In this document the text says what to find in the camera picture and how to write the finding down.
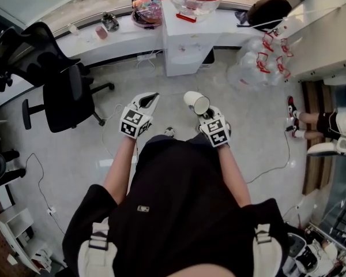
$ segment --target black office chair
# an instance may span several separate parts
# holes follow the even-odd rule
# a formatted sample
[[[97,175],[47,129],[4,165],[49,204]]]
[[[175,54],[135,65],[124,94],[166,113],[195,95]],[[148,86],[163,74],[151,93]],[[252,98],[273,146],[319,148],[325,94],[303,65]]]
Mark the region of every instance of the black office chair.
[[[95,113],[92,94],[104,88],[114,89],[106,83],[94,89],[89,85],[93,78],[79,59],[70,59],[61,51],[45,23],[34,23],[21,34],[13,28],[0,37],[0,91],[11,85],[11,74],[16,74],[32,85],[43,85],[44,104],[29,107],[28,100],[22,104],[26,129],[31,128],[31,114],[45,110],[52,132],[75,128],[91,115],[103,126]]]

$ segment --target power strip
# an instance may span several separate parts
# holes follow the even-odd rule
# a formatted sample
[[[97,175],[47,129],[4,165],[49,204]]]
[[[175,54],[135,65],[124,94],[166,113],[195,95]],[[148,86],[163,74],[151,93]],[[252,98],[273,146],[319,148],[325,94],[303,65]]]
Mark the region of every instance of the power strip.
[[[137,56],[138,61],[147,61],[148,59],[156,58],[155,53],[149,53],[149,54],[142,54]]]

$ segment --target seated person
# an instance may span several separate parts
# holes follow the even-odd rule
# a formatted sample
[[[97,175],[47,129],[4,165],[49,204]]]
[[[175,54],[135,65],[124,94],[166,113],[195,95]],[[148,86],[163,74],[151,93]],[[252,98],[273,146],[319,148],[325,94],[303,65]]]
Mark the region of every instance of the seated person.
[[[128,195],[136,140],[123,137],[103,186],[89,188],[63,240],[77,276],[80,247],[105,218],[117,277],[253,276],[255,228],[265,223],[284,263],[287,233],[275,199],[251,204],[228,144],[213,148],[202,133],[188,141],[174,134],[168,128],[146,143]]]
[[[289,117],[295,118],[292,137],[300,137],[306,140],[327,137],[338,140],[341,134],[346,135],[346,111],[311,114],[300,112],[296,109],[292,96],[288,97],[287,104]],[[317,131],[300,129],[299,120],[306,124],[316,124]]]

